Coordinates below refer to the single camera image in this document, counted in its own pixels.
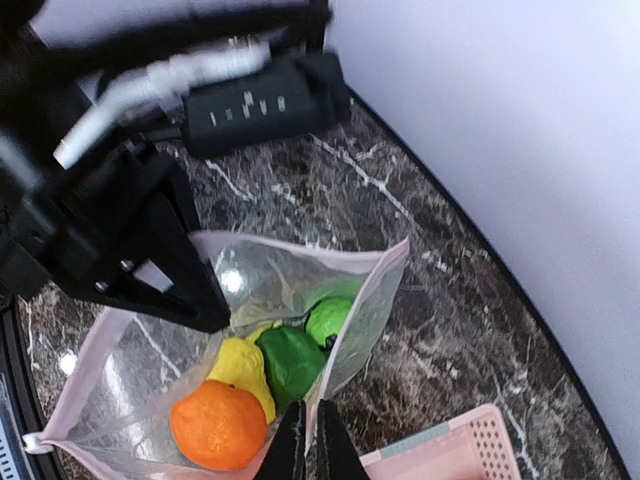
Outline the green toy watermelon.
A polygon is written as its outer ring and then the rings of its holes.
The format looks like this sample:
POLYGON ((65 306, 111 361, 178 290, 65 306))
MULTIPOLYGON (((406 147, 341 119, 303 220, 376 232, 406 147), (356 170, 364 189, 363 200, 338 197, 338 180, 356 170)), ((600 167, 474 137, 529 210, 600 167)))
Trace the green toy watermelon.
POLYGON ((343 328, 353 300, 333 297, 321 300, 309 313, 305 332, 324 351, 331 350, 343 328))

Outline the clear zip top bag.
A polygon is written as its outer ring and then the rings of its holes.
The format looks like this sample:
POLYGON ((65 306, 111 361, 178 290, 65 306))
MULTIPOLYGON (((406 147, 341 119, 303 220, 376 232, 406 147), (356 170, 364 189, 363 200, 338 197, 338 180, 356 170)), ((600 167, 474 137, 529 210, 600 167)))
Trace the clear zip top bag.
POLYGON ((343 298, 347 311, 302 391, 302 439, 311 441, 320 401, 365 367, 380 339, 410 250, 402 241, 382 252, 349 253, 228 232, 199 232, 192 241, 220 283, 229 325, 206 334, 103 309, 46 426, 24 436, 28 454, 63 450, 98 479, 222 478, 179 450, 170 427, 174 405, 215 368, 248 365, 232 344, 254 344, 268 327, 302 329, 317 309, 343 298))

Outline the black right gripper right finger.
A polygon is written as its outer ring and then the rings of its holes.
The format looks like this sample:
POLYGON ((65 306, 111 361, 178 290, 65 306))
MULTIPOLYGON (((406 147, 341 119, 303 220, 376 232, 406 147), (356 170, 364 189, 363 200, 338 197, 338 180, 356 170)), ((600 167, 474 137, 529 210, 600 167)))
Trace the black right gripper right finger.
POLYGON ((334 402, 321 400, 316 426, 317 467, 321 480, 369 480, 334 402))

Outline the yellow toy lemon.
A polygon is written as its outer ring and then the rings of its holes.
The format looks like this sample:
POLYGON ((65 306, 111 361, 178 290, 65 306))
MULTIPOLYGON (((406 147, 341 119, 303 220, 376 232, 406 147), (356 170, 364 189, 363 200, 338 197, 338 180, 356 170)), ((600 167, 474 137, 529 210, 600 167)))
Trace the yellow toy lemon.
POLYGON ((206 379, 235 385, 252 393, 260 402, 267 423, 276 419, 276 406, 267 383, 264 356, 251 341, 238 337, 224 339, 217 361, 206 379))

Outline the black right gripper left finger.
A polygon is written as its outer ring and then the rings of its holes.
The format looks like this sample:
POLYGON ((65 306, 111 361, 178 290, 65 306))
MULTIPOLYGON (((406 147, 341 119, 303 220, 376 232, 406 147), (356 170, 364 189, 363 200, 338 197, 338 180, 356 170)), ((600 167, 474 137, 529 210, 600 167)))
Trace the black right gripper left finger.
POLYGON ((306 478, 306 403, 292 402, 284 414, 254 480, 306 478))

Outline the orange toy fruit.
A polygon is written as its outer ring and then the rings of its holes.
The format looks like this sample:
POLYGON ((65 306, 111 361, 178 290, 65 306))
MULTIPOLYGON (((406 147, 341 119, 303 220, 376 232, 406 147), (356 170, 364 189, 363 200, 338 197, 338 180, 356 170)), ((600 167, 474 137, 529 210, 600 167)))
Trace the orange toy fruit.
POLYGON ((178 401, 170 412, 170 427, 188 460, 217 471, 246 467, 264 446, 268 433, 258 399, 217 380, 204 382, 178 401))

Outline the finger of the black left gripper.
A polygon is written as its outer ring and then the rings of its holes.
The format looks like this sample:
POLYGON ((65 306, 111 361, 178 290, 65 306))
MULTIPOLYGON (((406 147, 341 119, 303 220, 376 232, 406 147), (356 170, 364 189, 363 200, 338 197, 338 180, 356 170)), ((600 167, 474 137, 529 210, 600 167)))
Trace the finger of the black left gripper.
POLYGON ((202 307, 190 305, 136 279, 113 283, 96 281, 94 289, 97 302, 106 306, 161 318, 204 333, 220 330, 220 321, 207 316, 202 307))
POLYGON ((149 259, 172 283, 161 295, 158 316, 195 330, 223 330, 230 309, 208 260, 189 234, 200 228, 186 173, 171 169, 149 203, 149 259))

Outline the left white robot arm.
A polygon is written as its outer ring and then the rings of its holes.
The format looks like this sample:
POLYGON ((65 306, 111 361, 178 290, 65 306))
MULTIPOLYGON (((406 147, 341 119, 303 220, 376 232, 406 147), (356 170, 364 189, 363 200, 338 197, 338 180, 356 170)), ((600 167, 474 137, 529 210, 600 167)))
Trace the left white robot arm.
POLYGON ((350 116, 337 56, 308 49, 323 1, 162 19, 46 46, 40 1, 1 5, 1 296, 44 286, 205 333, 231 311, 190 236, 184 170, 156 143, 214 156, 350 116))

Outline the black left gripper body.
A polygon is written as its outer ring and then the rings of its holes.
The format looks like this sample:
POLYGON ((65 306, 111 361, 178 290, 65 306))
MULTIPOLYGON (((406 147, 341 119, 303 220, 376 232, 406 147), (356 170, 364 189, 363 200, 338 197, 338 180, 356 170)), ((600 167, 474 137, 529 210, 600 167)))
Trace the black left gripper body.
POLYGON ((72 298, 98 303, 94 283, 121 279, 169 291, 171 281, 149 259, 149 203, 171 169, 183 170, 147 145, 91 155, 67 171, 4 154, 2 295, 30 300, 53 282, 72 298))

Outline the green toy vegetable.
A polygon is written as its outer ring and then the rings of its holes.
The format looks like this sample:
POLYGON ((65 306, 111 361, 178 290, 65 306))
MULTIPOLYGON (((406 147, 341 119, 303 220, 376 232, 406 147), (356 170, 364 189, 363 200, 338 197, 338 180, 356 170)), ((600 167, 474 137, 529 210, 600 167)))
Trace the green toy vegetable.
POLYGON ((256 344, 264 357, 276 412, 283 414, 311 389, 325 367, 326 355, 311 336, 290 326, 265 330, 256 344))

